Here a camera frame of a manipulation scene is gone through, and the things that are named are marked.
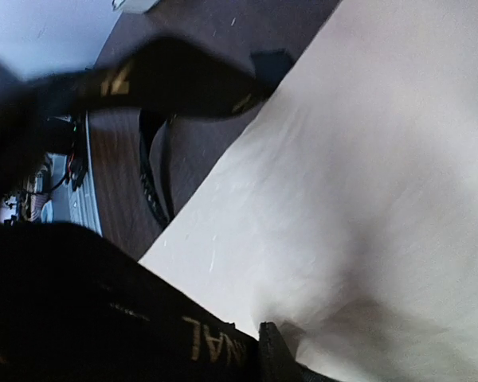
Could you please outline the black ribbon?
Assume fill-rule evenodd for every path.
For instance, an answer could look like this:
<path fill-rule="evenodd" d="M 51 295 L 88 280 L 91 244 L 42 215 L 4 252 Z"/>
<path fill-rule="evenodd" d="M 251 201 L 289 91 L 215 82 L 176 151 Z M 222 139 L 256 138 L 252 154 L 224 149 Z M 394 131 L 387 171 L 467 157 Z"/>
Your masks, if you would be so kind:
<path fill-rule="evenodd" d="M 292 62 L 254 73 L 179 38 L 118 64 L 22 82 L 0 65 L 0 201 L 41 163 L 45 121 L 137 107 L 218 119 L 267 99 Z M 237 330 L 76 224 L 0 224 L 0 381 L 262 381 L 259 338 Z"/>

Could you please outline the pink and green wrapping paper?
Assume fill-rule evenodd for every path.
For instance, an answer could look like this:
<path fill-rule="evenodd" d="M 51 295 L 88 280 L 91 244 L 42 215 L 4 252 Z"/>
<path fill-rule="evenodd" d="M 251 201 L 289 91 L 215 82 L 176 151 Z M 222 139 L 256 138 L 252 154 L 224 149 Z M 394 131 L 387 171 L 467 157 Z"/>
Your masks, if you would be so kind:
<path fill-rule="evenodd" d="M 478 381 L 478 1 L 343 1 L 141 259 L 340 381 Z"/>

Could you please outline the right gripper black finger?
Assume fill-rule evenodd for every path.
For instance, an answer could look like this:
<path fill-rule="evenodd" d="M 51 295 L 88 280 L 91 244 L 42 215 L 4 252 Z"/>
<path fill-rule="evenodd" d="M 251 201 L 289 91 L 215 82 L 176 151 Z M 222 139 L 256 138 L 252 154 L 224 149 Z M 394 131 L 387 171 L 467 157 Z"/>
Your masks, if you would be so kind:
<path fill-rule="evenodd" d="M 261 380 L 268 382 L 332 382 L 299 364 L 273 322 L 262 322 L 259 328 L 259 366 Z"/>

